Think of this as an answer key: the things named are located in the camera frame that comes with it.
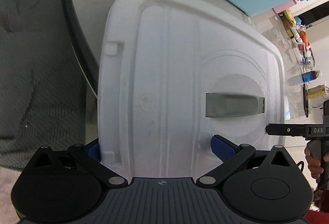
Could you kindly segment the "person right hand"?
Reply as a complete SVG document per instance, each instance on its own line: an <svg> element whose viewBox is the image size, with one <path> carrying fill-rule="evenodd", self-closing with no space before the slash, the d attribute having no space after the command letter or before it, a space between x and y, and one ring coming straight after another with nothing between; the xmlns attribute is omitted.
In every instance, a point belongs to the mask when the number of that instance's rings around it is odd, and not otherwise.
<svg viewBox="0 0 329 224"><path fill-rule="evenodd" d="M308 164L308 169L311 172L311 177L313 179L318 179L323 173L321 161L311 156L311 151L308 147L305 147L305 158Z"/></svg>

